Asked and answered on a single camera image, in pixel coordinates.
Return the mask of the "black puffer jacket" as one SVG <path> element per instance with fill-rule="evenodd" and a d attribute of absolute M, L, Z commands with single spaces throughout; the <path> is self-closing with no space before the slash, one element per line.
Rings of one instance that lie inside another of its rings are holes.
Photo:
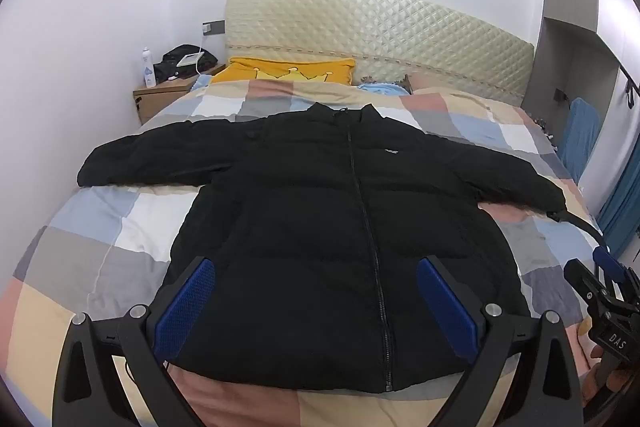
<path fill-rule="evenodd" d="M 375 108 L 178 122 L 97 147 L 82 187 L 192 185 L 170 250 L 213 294 L 168 361 L 230 383 L 396 391 L 462 372 L 416 283 L 437 257 L 486 303 L 526 314 L 488 202 L 558 213 L 562 191 L 520 158 L 426 134 Z"/>

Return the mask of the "blue curtain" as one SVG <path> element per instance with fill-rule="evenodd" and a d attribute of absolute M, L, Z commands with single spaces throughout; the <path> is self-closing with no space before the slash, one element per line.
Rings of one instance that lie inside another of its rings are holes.
<path fill-rule="evenodd" d="M 605 242 L 619 258 L 639 228 L 639 149 L 636 147 L 615 190 L 598 217 Z"/>

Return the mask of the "wooden nightstand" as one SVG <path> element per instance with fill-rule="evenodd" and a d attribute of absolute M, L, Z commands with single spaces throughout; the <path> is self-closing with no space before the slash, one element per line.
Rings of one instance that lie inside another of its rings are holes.
<path fill-rule="evenodd" d="M 156 87 L 134 90 L 132 98 L 140 124 L 145 124 L 168 105 L 187 95 L 198 78 L 200 75 L 195 74 L 189 78 L 167 80 Z"/>

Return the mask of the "white spray bottle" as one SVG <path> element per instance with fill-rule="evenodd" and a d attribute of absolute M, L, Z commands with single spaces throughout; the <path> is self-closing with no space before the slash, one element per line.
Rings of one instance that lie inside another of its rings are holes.
<path fill-rule="evenodd" d="M 147 87 L 148 89 L 154 88 L 156 86 L 156 78 L 154 72 L 153 57 L 149 48 L 144 48 L 142 51 L 142 64 L 145 87 Z"/>

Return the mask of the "light blue cloth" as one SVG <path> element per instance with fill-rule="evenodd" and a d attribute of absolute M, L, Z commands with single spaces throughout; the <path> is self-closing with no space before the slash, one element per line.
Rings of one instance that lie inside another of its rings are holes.
<path fill-rule="evenodd" d="M 397 83 L 388 83 L 388 82 L 374 82 L 374 83 L 361 83 L 358 86 L 358 89 L 361 91 L 366 91 L 369 93 L 380 94 L 380 95 L 389 95 L 389 96 L 404 96 L 410 95 L 410 92 L 407 91 L 404 87 Z"/>

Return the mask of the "black bag on nightstand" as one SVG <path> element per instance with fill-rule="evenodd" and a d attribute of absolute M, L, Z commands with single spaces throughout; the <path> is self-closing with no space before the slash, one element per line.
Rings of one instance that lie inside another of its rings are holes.
<path fill-rule="evenodd" d="M 218 65 L 218 58 L 200 46 L 180 44 L 165 53 L 154 65 L 157 83 L 167 80 L 189 78 Z"/>

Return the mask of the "yellow pillow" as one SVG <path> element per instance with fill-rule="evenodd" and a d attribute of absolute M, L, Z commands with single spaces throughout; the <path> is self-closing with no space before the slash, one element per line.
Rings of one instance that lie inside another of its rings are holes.
<path fill-rule="evenodd" d="M 285 62 L 257 57 L 235 56 L 229 65 L 213 75 L 210 83 L 236 80 L 317 81 L 352 84 L 356 62 L 353 58 L 320 62 Z"/>

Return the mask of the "cream quilted headboard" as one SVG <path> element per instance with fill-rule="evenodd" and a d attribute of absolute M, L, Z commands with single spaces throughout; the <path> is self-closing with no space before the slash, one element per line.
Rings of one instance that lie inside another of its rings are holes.
<path fill-rule="evenodd" d="M 356 63 L 354 79 L 433 74 L 448 86 L 520 105 L 531 43 L 474 16 L 423 0 L 227 0 L 231 55 Z"/>

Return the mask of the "wall power outlet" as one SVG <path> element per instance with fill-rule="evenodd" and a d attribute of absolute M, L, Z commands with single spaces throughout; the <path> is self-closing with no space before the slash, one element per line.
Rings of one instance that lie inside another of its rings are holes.
<path fill-rule="evenodd" d="M 226 30 L 224 20 L 211 20 L 210 22 L 202 23 L 202 35 L 203 36 L 218 36 L 223 35 Z"/>

